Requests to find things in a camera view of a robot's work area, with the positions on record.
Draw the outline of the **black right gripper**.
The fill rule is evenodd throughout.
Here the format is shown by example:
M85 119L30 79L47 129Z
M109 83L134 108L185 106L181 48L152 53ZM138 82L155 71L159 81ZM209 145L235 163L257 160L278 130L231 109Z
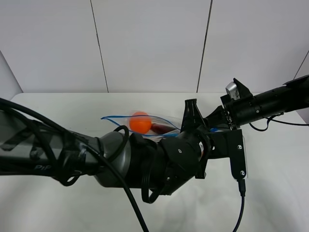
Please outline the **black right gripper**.
M204 118L207 126L228 125L233 129L252 123L260 119L260 109L256 105L255 97L250 90L236 78L240 99L234 100L226 93L221 97L223 107L219 105L210 115Z

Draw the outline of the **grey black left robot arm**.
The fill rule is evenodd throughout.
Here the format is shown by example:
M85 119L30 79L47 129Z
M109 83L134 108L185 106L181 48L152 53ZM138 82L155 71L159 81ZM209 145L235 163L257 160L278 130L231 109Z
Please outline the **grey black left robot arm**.
M92 175L106 188L140 189L145 203L203 179L211 151L202 118L185 111L181 131L155 142L121 125L98 138L79 134L22 105L0 101L1 175L48 176L64 186Z

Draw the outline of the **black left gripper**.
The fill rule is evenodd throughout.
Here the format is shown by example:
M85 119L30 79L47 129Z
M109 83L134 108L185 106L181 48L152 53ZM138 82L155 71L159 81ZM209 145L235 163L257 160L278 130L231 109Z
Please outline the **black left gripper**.
M211 150L208 131L197 99L185 100L180 134L143 143L142 195L171 195L193 177L203 179Z

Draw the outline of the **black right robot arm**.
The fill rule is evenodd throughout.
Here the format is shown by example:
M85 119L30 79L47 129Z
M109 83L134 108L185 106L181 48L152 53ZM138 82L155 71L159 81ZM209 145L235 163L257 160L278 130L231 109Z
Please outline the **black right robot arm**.
M283 86L253 95L236 78L221 97L222 105L204 118L209 128L227 125L238 129L263 118L281 115L309 106L309 76L286 82Z

